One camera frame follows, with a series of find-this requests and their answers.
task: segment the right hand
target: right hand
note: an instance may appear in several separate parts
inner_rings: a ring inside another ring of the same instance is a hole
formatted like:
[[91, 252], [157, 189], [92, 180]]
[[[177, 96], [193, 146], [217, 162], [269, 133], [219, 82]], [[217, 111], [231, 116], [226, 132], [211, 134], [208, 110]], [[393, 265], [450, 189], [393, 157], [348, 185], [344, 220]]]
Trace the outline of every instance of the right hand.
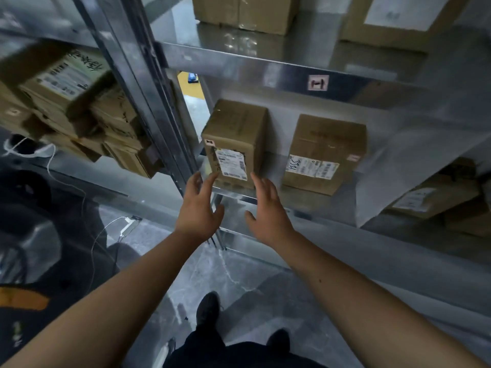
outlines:
[[246, 211], [245, 221], [259, 241], [274, 248], [296, 231], [279, 201], [273, 182], [261, 179], [255, 173], [250, 176], [256, 186], [257, 217], [254, 218], [250, 211]]

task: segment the shelf upright post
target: shelf upright post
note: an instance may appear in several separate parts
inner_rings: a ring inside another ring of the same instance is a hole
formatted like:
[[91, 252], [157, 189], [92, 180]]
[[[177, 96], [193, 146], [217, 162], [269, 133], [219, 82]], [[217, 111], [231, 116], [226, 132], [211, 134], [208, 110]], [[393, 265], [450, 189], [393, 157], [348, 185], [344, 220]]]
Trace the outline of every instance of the shelf upright post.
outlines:
[[141, 0], [73, 1], [182, 195], [198, 166]]

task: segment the left hand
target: left hand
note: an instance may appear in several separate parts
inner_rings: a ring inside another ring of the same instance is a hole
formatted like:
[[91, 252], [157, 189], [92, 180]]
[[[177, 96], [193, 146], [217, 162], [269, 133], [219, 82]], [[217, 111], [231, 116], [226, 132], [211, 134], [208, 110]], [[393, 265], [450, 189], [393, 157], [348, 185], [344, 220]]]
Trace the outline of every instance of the left hand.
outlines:
[[217, 176], [218, 172], [210, 174], [203, 182], [201, 191], [199, 189], [201, 183], [199, 172], [194, 173], [187, 180], [183, 204], [179, 217], [177, 217], [174, 232], [190, 236], [193, 240], [198, 241], [198, 244], [201, 244], [217, 231], [225, 212], [225, 208], [221, 204], [217, 206], [214, 213], [211, 210], [212, 186]]

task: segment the yellow floor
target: yellow floor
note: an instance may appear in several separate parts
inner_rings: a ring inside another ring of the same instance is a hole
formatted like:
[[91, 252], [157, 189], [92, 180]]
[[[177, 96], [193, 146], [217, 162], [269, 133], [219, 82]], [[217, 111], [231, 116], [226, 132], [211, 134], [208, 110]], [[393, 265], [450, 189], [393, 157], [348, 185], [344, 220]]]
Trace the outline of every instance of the yellow floor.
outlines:
[[203, 95], [203, 91], [201, 90], [201, 84], [200, 83], [189, 84], [187, 82], [187, 75], [188, 73], [184, 71], [177, 75], [177, 79], [179, 80], [179, 85], [181, 85], [181, 90], [183, 94], [190, 97], [204, 99], [205, 96]]

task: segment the forearm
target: forearm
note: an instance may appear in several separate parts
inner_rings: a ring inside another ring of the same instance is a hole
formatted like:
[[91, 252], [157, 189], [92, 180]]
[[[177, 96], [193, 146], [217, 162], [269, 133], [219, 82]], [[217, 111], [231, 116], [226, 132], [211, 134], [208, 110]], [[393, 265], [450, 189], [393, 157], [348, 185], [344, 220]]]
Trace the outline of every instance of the forearm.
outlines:
[[169, 235], [59, 316], [4, 368], [117, 366], [199, 244]]
[[486, 366], [398, 298], [302, 235], [289, 236], [274, 248], [308, 284], [365, 366]]

